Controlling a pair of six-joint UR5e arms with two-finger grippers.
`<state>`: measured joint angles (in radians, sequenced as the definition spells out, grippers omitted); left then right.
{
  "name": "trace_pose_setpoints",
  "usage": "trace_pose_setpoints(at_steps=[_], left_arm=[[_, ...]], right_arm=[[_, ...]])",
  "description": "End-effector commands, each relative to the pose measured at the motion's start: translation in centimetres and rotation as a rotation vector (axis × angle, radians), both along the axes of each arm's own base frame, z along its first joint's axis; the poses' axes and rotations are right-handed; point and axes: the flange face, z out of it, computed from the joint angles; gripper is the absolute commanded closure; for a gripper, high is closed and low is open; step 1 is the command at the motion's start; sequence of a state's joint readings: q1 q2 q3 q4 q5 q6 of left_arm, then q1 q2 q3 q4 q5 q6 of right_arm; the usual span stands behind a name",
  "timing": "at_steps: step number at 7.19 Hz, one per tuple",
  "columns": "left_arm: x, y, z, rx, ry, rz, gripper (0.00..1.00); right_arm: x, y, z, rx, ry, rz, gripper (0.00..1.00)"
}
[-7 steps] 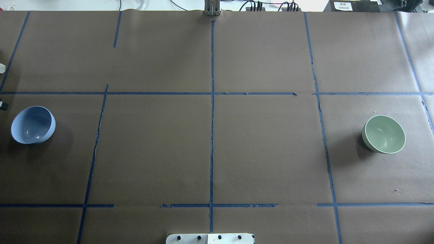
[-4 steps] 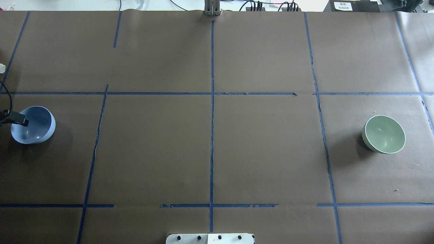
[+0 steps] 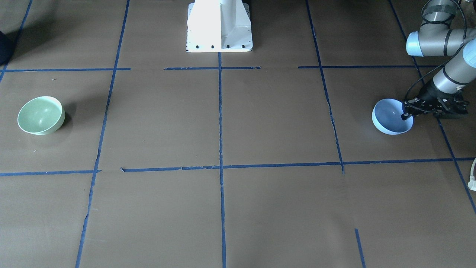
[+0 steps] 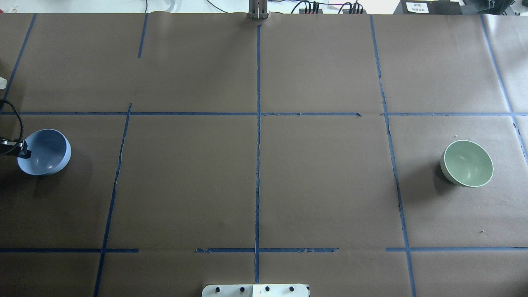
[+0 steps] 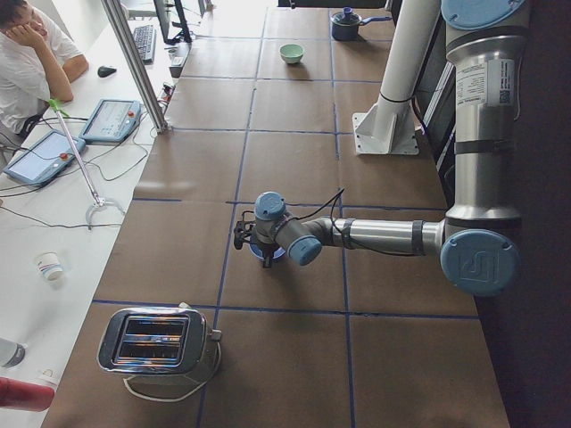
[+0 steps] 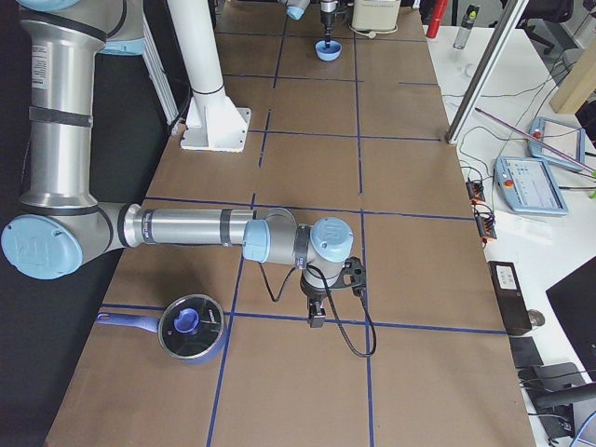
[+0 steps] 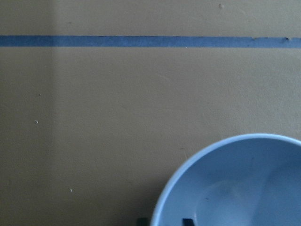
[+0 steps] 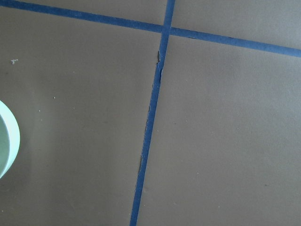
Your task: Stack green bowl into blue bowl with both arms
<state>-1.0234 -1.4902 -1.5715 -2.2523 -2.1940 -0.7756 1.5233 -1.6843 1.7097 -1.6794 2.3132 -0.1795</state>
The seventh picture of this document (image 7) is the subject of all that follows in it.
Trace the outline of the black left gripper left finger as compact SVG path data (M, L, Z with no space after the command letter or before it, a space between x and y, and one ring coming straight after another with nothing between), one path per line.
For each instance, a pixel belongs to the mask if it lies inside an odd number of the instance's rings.
M148 218L138 218L137 226L148 226Z

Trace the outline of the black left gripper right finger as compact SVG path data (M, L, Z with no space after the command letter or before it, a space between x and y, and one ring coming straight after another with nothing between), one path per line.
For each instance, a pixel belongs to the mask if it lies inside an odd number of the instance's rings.
M183 226L194 226L194 221L191 218L183 218L182 225Z

